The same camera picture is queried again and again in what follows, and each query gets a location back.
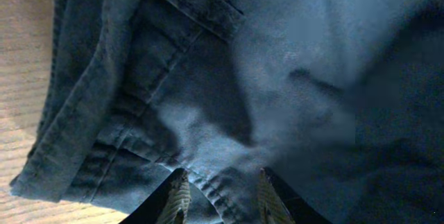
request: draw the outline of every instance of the denim pants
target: denim pants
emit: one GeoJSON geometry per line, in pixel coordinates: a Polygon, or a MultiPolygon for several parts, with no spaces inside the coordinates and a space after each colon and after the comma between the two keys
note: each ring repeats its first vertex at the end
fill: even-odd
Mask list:
{"type": "Polygon", "coordinates": [[[55,0],[12,194],[131,213],[186,168],[188,223],[259,223],[267,166],[332,223],[440,223],[443,53],[443,0],[55,0]]]}

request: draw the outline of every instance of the wooden surface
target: wooden surface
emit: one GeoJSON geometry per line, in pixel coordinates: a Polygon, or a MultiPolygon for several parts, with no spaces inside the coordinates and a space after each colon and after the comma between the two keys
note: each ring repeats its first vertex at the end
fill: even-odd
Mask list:
{"type": "Polygon", "coordinates": [[[52,0],[0,0],[0,223],[119,223],[91,205],[9,195],[35,140],[51,59],[52,0]]]}

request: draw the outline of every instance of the cloth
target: cloth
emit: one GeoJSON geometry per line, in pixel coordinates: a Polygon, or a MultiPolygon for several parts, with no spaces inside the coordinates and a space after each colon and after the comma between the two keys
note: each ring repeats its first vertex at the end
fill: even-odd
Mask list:
{"type": "Polygon", "coordinates": [[[443,16],[443,0],[55,0],[12,194],[131,213],[182,167],[188,223],[259,223],[267,166],[332,223],[442,223],[443,16]]]}

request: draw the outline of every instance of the wooden floor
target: wooden floor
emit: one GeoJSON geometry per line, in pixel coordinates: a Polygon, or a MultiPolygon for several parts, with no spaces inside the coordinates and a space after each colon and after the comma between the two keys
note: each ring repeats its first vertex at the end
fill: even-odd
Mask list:
{"type": "Polygon", "coordinates": [[[44,103],[52,10],[52,0],[0,0],[0,223],[119,223],[126,215],[110,209],[9,195],[44,103]]]}

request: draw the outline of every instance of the blue denim garment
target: blue denim garment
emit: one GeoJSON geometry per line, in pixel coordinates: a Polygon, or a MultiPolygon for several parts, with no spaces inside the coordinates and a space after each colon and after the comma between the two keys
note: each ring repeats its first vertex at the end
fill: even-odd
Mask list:
{"type": "Polygon", "coordinates": [[[443,17],[443,0],[55,0],[12,194],[130,213],[183,167],[188,223],[259,223],[268,166],[333,223],[440,223],[443,17]]]}

